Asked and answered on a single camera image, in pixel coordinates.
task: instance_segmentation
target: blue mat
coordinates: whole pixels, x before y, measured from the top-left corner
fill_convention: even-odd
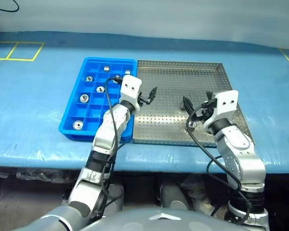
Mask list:
[[[267,172],[289,173],[289,61],[279,49],[62,32],[0,33],[0,41],[45,43],[33,62],[0,61],[0,166],[84,165],[91,143],[67,139],[58,126],[83,60],[95,56],[223,63]],[[0,55],[7,50],[0,49]],[[23,44],[13,58],[32,59],[35,52]],[[201,173],[208,161],[195,147],[126,144],[115,169]],[[212,171],[220,172],[215,165]]]

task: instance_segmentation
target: metal baking tray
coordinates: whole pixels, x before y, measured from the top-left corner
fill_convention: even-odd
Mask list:
[[[182,97],[188,97],[197,107],[207,100],[206,91],[232,90],[221,63],[139,60],[137,77],[143,81],[144,95],[155,86],[158,92],[154,101],[135,115],[135,143],[195,146],[185,130],[188,114],[180,109]],[[232,122],[252,139],[239,105]],[[200,122],[194,135],[204,146],[216,147],[213,136],[204,131]]]

